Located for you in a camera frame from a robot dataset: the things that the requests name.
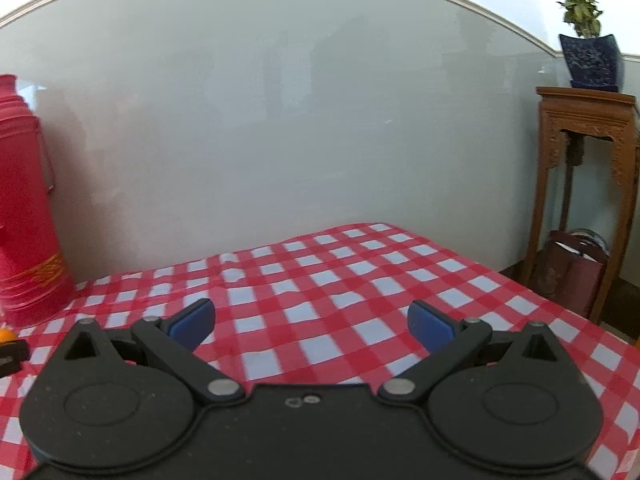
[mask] carved wooden stand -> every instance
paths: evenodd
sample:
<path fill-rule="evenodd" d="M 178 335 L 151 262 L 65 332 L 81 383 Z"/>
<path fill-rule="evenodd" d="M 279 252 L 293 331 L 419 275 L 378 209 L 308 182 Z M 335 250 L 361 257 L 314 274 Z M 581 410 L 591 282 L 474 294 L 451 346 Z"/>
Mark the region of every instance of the carved wooden stand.
<path fill-rule="evenodd" d="M 609 261 L 590 311 L 589 319 L 597 323 L 611 282 L 620 272 L 636 209 L 640 168 L 636 98 L 631 95 L 576 88 L 539 87 L 536 91 L 542 96 L 538 180 L 531 234 L 520 282 L 528 285 L 536 259 L 549 169 L 556 167 L 561 155 L 566 152 L 564 197 L 559 226 L 564 230 L 569 213 L 574 166 L 580 166 L 582 163 L 584 136 L 612 141 L 611 176 L 622 189 L 622 203 Z"/>

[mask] blue gripper pad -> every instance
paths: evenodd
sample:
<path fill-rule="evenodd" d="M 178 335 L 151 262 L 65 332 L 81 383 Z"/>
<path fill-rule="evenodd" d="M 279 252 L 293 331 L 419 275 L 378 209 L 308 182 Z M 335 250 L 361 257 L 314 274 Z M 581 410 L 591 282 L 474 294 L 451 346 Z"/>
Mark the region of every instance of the blue gripper pad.
<path fill-rule="evenodd" d="M 184 310 L 165 320 L 162 327 L 166 334 L 192 352 L 213 332 L 216 309 L 211 300 L 198 300 Z"/>
<path fill-rule="evenodd" d="M 435 314 L 432 314 L 416 301 L 409 306 L 407 325 L 409 327 L 409 333 L 414 336 L 429 353 L 438 351 L 456 336 L 453 326 L 447 324 Z"/>

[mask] dark red container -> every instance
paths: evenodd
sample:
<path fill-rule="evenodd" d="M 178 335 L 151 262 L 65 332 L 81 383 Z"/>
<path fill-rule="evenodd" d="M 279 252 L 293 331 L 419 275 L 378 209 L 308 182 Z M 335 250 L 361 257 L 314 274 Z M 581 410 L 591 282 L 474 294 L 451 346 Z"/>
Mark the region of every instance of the dark red container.
<path fill-rule="evenodd" d="M 16 328 L 55 316 L 75 294 L 49 211 L 39 136 L 15 76 L 0 75 L 0 308 Z"/>

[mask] green plant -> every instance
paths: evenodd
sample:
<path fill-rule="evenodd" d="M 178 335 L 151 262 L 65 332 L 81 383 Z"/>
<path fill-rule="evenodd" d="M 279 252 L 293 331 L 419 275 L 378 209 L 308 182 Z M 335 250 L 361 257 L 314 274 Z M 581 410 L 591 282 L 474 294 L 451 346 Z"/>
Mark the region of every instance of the green plant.
<path fill-rule="evenodd" d="M 596 0 L 564 0 L 558 3 L 566 9 L 564 22 L 574 26 L 578 38 L 597 38 L 600 35 L 598 17 L 603 11 L 598 10 Z"/>

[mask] tablecloth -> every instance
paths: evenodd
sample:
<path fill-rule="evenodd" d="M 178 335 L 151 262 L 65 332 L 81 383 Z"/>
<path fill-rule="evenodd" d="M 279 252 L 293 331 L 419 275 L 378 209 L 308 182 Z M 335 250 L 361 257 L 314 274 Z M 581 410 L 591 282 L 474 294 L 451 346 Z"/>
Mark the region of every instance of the tablecloth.
<path fill-rule="evenodd" d="M 105 328 L 170 316 L 199 298 L 216 327 L 196 354 L 247 387 L 256 382 L 354 383 L 377 388 L 425 357 L 406 312 L 422 299 L 456 319 L 496 330 L 542 320 L 568 349 L 602 403 L 589 464 L 622 480 L 640 447 L 640 352 L 587 320 L 455 252 L 393 225 L 350 224 L 252 250 L 78 285 L 59 316 L 20 332 L 24 370 L 0 379 L 0 480 L 33 467 L 18 412 L 51 351 L 92 316 Z"/>

